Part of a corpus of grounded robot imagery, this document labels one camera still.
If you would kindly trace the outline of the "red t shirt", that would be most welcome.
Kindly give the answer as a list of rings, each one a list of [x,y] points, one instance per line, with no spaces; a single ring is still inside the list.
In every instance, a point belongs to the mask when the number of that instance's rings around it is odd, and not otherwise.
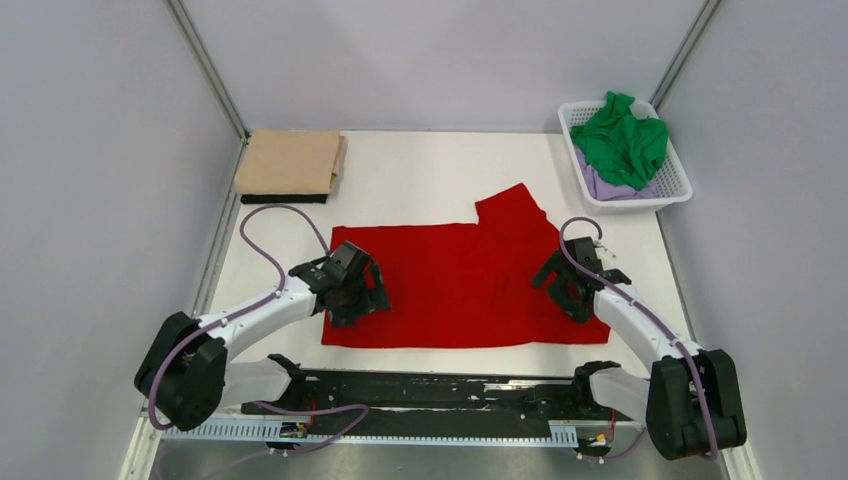
[[[607,343],[596,318],[580,324],[531,280],[558,248],[557,228],[519,183],[475,204],[475,223],[332,230],[379,264],[391,307],[321,342],[350,348],[496,348],[532,342]]]

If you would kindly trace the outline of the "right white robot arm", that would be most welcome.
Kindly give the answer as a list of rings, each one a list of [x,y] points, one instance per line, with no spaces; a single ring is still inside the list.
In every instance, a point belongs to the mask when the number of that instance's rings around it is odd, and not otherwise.
[[[735,363],[722,349],[681,337],[643,301],[629,277],[606,269],[589,237],[563,240],[532,279],[580,324],[598,319],[648,369],[640,378],[614,361],[574,372],[571,403],[584,417],[611,409],[638,422],[667,460],[711,456],[747,441]]]

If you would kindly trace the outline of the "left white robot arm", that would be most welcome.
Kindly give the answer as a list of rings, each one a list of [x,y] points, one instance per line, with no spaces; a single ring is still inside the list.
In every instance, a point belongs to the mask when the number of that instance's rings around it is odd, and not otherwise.
[[[387,311],[379,264],[344,242],[318,259],[283,272],[268,291],[233,308],[192,318],[166,318],[134,377],[160,430],[189,431],[218,408],[271,403],[283,413],[306,400],[305,373],[281,354],[253,362],[237,356],[281,328],[326,313],[334,328]]]

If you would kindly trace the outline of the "green t shirt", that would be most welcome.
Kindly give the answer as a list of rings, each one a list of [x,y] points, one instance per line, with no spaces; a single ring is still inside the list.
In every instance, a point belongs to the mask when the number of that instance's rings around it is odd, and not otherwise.
[[[642,190],[665,163],[669,131],[660,119],[636,117],[634,102],[629,95],[609,91],[605,104],[569,134],[602,180]]]

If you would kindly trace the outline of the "folded beige t shirt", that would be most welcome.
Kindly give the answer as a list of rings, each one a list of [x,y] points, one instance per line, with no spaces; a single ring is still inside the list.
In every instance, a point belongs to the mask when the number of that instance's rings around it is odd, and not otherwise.
[[[241,195],[328,195],[347,146],[338,130],[257,129],[235,175],[235,190]]]

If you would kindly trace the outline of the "white plastic basket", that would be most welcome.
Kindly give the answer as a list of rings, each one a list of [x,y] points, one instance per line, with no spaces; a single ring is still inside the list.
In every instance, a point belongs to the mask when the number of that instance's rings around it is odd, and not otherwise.
[[[587,213],[658,211],[693,196],[666,124],[647,102],[609,92],[558,109]]]

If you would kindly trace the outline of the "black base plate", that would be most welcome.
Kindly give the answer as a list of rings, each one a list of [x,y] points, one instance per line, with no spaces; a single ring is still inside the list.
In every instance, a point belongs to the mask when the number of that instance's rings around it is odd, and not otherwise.
[[[276,401],[293,411],[368,406],[360,434],[540,436],[554,421],[607,430],[625,415],[590,405],[570,377],[308,369]]]

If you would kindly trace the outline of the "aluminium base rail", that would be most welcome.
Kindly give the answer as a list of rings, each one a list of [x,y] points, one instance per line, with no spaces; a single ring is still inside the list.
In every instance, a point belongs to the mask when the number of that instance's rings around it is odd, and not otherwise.
[[[652,428],[680,427],[689,434],[705,431],[700,404],[694,393],[672,378],[659,380],[668,387],[657,395],[649,393],[647,420]],[[719,443],[732,432],[745,432],[738,388],[718,391],[729,385],[707,379],[705,394]],[[216,409],[213,394],[223,387],[189,386],[186,393],[162,385],[157,393],[157,409],[181,431],[205,422]],[[613,409],[590,399],[589,377],[580,373],[573,379],[491,377],[431,374],[310,370],[294,372],[289,386],[276,401],[260,400],[290,415],[329,410],[352,404],[369,407],[366,418],[354,432],[362,435],[541,436],[549,421],[612,420]]]

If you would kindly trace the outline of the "left aluminium frame post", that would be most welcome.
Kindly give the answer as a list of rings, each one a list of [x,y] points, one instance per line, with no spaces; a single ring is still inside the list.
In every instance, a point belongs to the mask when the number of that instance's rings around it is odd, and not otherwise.
[[[177,29],[183,36],[229,125],[240,141],[246,143],[250,136],[249,129],[239,114],[189,10],[180,0],[165,0],[164,4],[173,17]]]

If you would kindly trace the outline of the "aluminium frame post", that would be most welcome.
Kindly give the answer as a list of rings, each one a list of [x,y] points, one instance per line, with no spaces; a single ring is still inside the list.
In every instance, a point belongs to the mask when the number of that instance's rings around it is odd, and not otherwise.
[[[650,104],[656,111],[659,111],[662,105],[666,102],[675,82],[683,72],[701,38],[707,32],[717,11],[723,4],[723,0],[705,0],[702,2],[692,25],[684,35],[681,44],[676,50],[670,64],[666,68],[650,99]]]
[[[180,0],[165,0],[164,4],[173,17],[177,29],[183,36],[229,125],[240,141],[246,143],[250,136],[249,129],[239,114],[189,10]]]

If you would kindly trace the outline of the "right aluminium frame post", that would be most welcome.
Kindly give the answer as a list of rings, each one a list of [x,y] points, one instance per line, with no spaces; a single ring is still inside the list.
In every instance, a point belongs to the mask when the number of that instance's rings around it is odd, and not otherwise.
[[[701,38],[707,32],[717,11],[723,4],[723,0],[705,0],[702,2],[692,25],[684,35],[681,44],[676,50],[670,64],[666,68],[650,99],[650,104],[656,111],[659,111],[662,105],[666,102],[675,82],[683,72]]]

